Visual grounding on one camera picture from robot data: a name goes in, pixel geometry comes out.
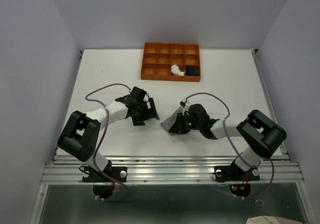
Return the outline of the navy blue underwear white trim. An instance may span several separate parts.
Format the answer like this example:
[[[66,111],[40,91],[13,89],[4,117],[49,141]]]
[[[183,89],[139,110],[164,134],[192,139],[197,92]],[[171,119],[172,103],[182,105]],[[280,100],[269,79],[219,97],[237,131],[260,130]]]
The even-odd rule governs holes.
[[[200,73],[196,69],[196,66],[192,66],[192,65],[186,65],[185,66],[185,74],[187,76],[193,76],[193,77],[200,76]]]

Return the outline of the white pink grey underwear pile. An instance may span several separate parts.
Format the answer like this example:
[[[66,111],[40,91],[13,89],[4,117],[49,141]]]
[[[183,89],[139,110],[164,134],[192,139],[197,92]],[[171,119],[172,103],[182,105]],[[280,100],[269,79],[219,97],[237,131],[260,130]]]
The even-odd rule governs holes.
[[[185,76],[185,72],[181,71],[179,66],[176,64],[173,64],[171,66],[171,73],[175,76]]]

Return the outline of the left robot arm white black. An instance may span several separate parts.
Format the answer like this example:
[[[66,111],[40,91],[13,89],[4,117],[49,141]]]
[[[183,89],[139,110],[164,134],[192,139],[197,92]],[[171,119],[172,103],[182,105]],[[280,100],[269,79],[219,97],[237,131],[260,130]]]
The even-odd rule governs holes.
[[[94,169],[94,175],[100,181],[106,181],[111,177],[112,163],[98,151],[100,130],[106,132],[110,124],[128,118],[132,119],[134,126],[144,126],[146,121],[160,118],[154,99],[136,86],[129,89],[127,95],[116,98],[108,105],[88,95],[85,99],[101,104],[102,108],[86,113],[78,110],[72,112],[57,146]]]

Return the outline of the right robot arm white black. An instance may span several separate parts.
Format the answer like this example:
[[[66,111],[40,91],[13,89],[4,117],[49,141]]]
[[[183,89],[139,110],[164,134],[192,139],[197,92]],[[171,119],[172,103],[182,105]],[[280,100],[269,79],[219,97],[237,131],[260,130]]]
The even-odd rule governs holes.
[[[230,166],[231,176],[242,179],[248,170],[258,166],[263,159],[270,159],[287,138],[286,131],[261,111],[252,110],[246,117],[235,119],[211,118],[201,104],[179,107],[161,123],[169,134],[185,135],[197,130],[209,140],[242,137],[248,147],[237,151]]]

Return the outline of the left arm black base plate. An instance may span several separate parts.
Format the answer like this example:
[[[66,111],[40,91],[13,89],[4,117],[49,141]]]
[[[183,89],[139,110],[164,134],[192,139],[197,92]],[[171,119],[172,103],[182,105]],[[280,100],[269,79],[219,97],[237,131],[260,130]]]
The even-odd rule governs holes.
[[[111,183],[113,180],[106,177],[106,174],[93,169],[90,166],[80,166],[83,183]],[[113,166],[107,174],[110,178],[125,183],[127,181],[128,168],[126,166]]]

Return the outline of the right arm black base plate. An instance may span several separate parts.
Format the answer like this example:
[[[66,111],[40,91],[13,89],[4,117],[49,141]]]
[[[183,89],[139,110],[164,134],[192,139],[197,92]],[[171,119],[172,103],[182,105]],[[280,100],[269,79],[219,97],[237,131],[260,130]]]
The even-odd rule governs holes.
[[[260,174],[257,168],[250,168],[247,171],[243,171],[236,165],[215,166],[212,175],[219,183],[260,180]]]

